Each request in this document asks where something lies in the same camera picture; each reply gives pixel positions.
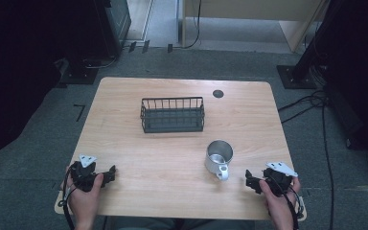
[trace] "black wire basket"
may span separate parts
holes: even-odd
[[[140,118],[145,133],[202,131],[204,117],[202,97],[142,99]]]

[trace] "mug handle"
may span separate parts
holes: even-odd
[[[229,176],[228,166],[227,165],[219,165],[219,172],[217,172],[217,177],[219,180],[227,180]]]

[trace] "gray carpet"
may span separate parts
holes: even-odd
[[[103,77],[267,81],[278,107],[313,90],[285,90],[276,65],[297,63],[298,55],[199,50],[125,50],[119,61],[101,69],[93,85],[54,88],[21,136],[0,151],[0,229],[67,229],[54,212],[58,185],[70,163],[89,107]],[[77,121],[81,108],[86,108]],[[308,107],[300,104],[280,113],[284,120]],[[368,229],[368,151],[345,148],[345,137],[331,108],[325,124],[334,179],[333,229]],[[308,217],[301,229],[328,229],[331,184],[322,137],[321,109],[284,124],[295,170],[300,174]],[[104,218],[98,217],[96,229]],[[256,229],[272,229],[257,221]]]

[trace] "metal cup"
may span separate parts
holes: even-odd
[[[231,145],[222,140],[211,142],[207,148],[205,167],[210,173],[217,175],[219,180],[227,180],[229,177],[229,162],[234,152]]]

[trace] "hand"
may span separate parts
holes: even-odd
[[[100,203],[100,190],[103,184],[103,180],[104,175],[102,173],[99,173],[95,177],[94,185],[90,192],[86,193],[80,189],[76,189],[68,197],[68,204],[76,218],[75,229],[92,229],[95,216],[98,212],[98,206]],[[73,184],[71,176],[68,177],[67,184]]]
[[[298,193],[301,189],[300,181],[297,177],[292,179],[293,185],[291,186],[295,193]],[[266,199],[266,207],[271,215],[271,220],[274,224],[274,227],[277,230],[291,230],[293,229],[293,219],[291,215],[291,211],[288,208],[288,203],[286,199],[281,195],[277,197],[274,195],[268,184],[264,180],[260,180],[259,184],[262,188]],[[292,191],[287,192],[286,196],[289,201],[295,206],[295,194]]]

